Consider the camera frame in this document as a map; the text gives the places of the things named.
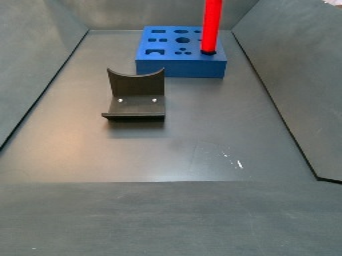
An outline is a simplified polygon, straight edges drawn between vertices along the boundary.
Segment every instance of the blue foam block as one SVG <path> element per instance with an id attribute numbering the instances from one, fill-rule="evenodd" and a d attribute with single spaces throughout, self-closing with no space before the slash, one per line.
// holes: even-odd
<path id="1" fill-rule="evenodd" d="M 137 52 L 140 75 L 166 69 L 168 77 L 225 76 L 228 57 L 218 39 L 217 54 L 201 53 L 202 27 L 148 26 Z"/>

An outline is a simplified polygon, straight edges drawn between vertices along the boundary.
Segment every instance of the round hole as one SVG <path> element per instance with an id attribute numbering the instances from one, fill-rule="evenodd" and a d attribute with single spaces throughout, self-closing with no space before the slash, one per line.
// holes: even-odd
<path id="1" fill-rule="evenodd" d="M 190 39 L 188 37 L 180 37 L 177 38 L 177 42 L 181 44 L 188 44 L 190 42 Z"/>
<path id="2" fill-rule="evenodd" d="M 178 34 L 186 34 L 186 33 L 189 33 L 189 31 L 188 31 L 188 30 L 184 30 L 184 29 L 178 29 L 178 30 L 176 30 L 176 33 L 178 33 Z"/>

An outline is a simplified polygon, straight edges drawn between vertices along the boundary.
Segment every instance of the red cylinder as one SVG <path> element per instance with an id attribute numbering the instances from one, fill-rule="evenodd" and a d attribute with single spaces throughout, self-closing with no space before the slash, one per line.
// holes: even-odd
<path id="1" fill-rule="evenodd" d="M 221 13 L 222 0 L 206 0 L 201 51 L 208 55 L 217 53 Z"/>

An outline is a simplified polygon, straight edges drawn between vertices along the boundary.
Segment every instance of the gray floor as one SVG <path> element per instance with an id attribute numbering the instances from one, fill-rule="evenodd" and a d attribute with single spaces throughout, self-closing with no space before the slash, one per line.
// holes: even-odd
<path id="1" fill-rule="evenodd" d="M 342 188 L 317 182 L 0 186 L 6 256 L 337 256 Z"/>
<path id="2" fill-rule="evenodd" d="M 315 181 L 230 31 L 221 79 L 166 79 L 165 123 L 109 123 L 106 69 L 141 31 L 91 31 L 0 153 L 0 182 Z"/>

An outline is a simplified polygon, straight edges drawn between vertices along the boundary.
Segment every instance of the black plastic part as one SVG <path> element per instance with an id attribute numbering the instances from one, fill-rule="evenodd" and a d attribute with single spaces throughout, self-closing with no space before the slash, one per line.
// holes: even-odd
<path id="1" fill-rule="evenodd" d="M 128 76 L 108 69 L 113 103 L 109 120 L 165 119 L 165 69 L 148 75 Z"/>

